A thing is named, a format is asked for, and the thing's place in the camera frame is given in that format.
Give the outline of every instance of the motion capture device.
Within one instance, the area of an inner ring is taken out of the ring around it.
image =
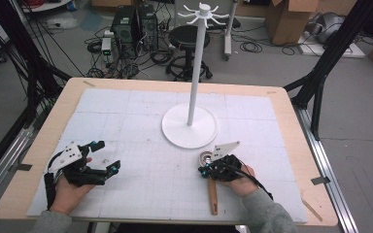
[[[198,168],[199,173],[203,178],[211,178],[220,182],[232,182],[246,177],[262,188],[274,200],[272,194],[265,189],[259,180],[245,172],[247,166],[234,154],[228,154],[237,148],[238,145],[239,142],[224,144],[215,146],[214,151],[203,151],[199,155],[199,163],[201,165]]]
[[[107,166],[105,170],[91,169],[86,166],[86,159],[89,152],[96,152],[104,147],[104,141],[99,141],[97,143],[91,142],[84,146],[79,146],[72,142],[65,150],[57,153],[51,159],[48,165],[48,172],[44,175],[48,209],[54,201],[56,183],[62,174],[69,183],[82,186],[84,184],[104,185],[107,179],[119,172],[119,160]]]

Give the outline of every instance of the wooden table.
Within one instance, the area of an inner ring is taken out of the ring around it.
[[[26,215],[39,181],[68,120],[74,113],[87,88],[190,92],[190,83],[100,80],[74,78],[66,84],[51,110],[35,142],[22,163],[32,164],[30,171],[17,171],[0,200],[0,219],[30,219]],[[252,95],[269,97],[287,148],[288,157],[300,188],[308,215],[306,225],[333,226],[338,223],[331,201],[323,184],[313,185],[311,179],[320,176],[301,126],[281,87],[201,83],[201,93]]]

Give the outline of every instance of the white pole stand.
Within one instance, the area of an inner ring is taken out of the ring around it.
[[[190,10],[187,6],[184,7],[194,14],[186,16],[179,14],[180,16],[196,17],[188,24],[193,24],[198,20],[189,106],[182,104],[170,109],[162,119],[162,131],[165,137],[178,147],[198,149],[210,144],[218,133],[217,120],[214,115],[205,108],[196,107],[195,102],[204,50],[205,30],[208,27],[207,19],[211,18],[217,22],[213,16],[220,16],[212,14],[218,7],[211,11],[211,7],[207,4],[199,4],[199,11]]]

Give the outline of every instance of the stool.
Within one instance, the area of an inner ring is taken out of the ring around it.
[[[183,79],[185,81],[192,79],[192,53],[195,52],[197,31],[197,26],[185,25],[176,27],[169,33],[169,42],[175,48],[184,50],[186,52],[185,56],[175,57],[165,69],[166,74],[172,74],[175,77],[174,81],[177,81],[178,79]],[[207,47],[208,44],[210,44],[210,35],[205,32],[204,48]],[[185,59],[185,64],[177,64],[176,62],[180,59]],[[202,71],[200,71],[199,77],[201,77],[204,73],[207,79],[213,77],[210,68],[205,65],[203,61],[201,62],[201,70]]]

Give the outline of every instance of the white round base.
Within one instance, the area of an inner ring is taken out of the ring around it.
[[[206,109],[195,107],[192,126],[187,125],[189,104],[173,107],[162,119],[162,131],[173,144],[184,149],[198,149],[210,144],[217,136],[215,117]]]

